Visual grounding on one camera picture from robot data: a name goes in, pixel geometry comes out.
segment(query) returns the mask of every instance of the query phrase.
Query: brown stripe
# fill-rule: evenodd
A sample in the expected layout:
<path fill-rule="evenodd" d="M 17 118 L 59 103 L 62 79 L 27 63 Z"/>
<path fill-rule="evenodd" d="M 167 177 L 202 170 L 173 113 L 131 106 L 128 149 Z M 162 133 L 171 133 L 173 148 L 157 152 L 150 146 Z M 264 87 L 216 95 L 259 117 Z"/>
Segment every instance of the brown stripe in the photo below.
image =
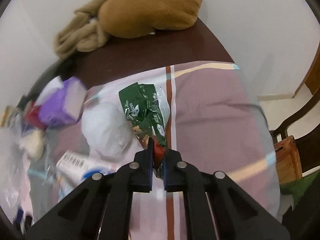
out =
<path fill-rule="evenodd" d="M 167 146 L 171 149 L 171 101 L 172 101 L 172 86 L 171 86 L 171 69 L 170 66 L 165 67 L 167 75 L 166 88 L 167 100 L 170 107 L 170 115 L 165 128 L 165 137 L 167 139 Z M 173 212 L 173 193 L 166 194 L 166 211 L 167 211 L 167 232 L 168 240 L 174 240 L 174 212 Z"/>
<path fill-rule="evenodd" d="M 174 240 L 173 193 L 166 193 L 168 240 Z"/>
<path fill-rule="evenodd" d="M 165 128 L 165 137 L 167 139 L 168 148 L 171 149 L 171 101 L 172 101 L 172 86 L 171 86 L 171 69 L 170 66 L 165 67 L 165 72 L 167 75 L 166 87 L 167 87 L 167 100 L 170 107 L 170 115 Z"/>
<path fill-rule="evenodd" d="M 180 210 L 180 240 L 187 239 L 186 210 L 184 208 L 182 192 L 179 194 L 179 210 Z"/>

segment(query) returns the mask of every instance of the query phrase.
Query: dark wood surface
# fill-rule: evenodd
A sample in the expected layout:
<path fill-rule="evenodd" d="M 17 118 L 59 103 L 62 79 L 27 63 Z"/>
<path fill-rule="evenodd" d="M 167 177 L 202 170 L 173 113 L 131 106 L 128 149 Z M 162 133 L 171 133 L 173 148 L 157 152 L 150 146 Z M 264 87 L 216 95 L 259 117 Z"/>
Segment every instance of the dark wood surface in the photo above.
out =
<path fill-rule="evenodd" d="M 157 31 L 136 39 L 113 37 L 103 48 L 78 53 L 76 76 L 90 88 L 159 67 L 197 60 L 233 62 L 219 40 L 198 19 L 183 31 Z"/>
<path fill-rule="evenodd" d="M 320 44 L 318 46 L 318 51 L 312 62 L 311 68 L 309 69 L 308 74 L 305 77 L 305 84 L 310 89 L 313 95 L 320 87 Z"/>
<path fill-rule="evenodd" d="M 320 166 L 320 124 L 310 133 L 296 139 L 302 172 Z"/>

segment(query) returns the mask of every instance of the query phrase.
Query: purple carton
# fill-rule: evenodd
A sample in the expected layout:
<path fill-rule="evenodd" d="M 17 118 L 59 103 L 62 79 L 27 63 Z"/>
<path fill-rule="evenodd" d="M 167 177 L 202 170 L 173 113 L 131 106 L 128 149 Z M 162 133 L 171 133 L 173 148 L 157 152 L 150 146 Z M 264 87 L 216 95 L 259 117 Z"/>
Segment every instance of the purple carton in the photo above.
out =
<path fill-rule="evenodd" d="M 87 89 L 78 78 L 65 80 L 63 88 L 42 104 L 39 120 L 49 127 L 77 123 L 86 95 Z"/>

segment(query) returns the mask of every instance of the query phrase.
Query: plastic bag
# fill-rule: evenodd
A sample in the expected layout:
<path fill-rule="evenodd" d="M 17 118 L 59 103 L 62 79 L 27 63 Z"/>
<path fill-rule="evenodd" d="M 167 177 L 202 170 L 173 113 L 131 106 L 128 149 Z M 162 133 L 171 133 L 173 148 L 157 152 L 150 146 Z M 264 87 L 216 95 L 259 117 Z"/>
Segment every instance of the plastic bag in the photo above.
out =
<path fill-rule="evenodd" d="M 167 151 L 164 131 L 170 115 L 162 89 L 157 89 L 153 84 L 136 82 L 120 90 L 119 98 L 125 118 L 132 123 L 141 146 L 146 149 L 149 138 L 153 138 L 154 167 L 158 169 Z"/>
<path fill-rule="evenodd" d="M 122 151 L 133 138 L 130 123 L 108 102 L 84 110 L 81 130 L 89 146 L 109 161 L 121 159 Z"/>
<path fill-rule="evenodd" d="M 23 170 L 23 151 L 9 128 L 0 129 L 1 161 L 0 206 L 10 221 L 17 215 L 20 205 L 20 178 Z"/>

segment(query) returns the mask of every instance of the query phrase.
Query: plush toy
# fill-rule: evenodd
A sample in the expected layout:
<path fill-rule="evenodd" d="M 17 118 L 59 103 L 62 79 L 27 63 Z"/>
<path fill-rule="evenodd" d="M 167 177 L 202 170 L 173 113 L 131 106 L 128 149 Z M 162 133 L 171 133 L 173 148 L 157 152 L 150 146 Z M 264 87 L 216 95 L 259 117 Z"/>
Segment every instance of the plush toy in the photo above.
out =
<path fill-rule="evenodd" d="M 56 54 L 89 52 L 106 44 L 110 35 L 137 38 L 159 30 L 193 26 L 202 0 L 92 0 L 55 38 Z"/>

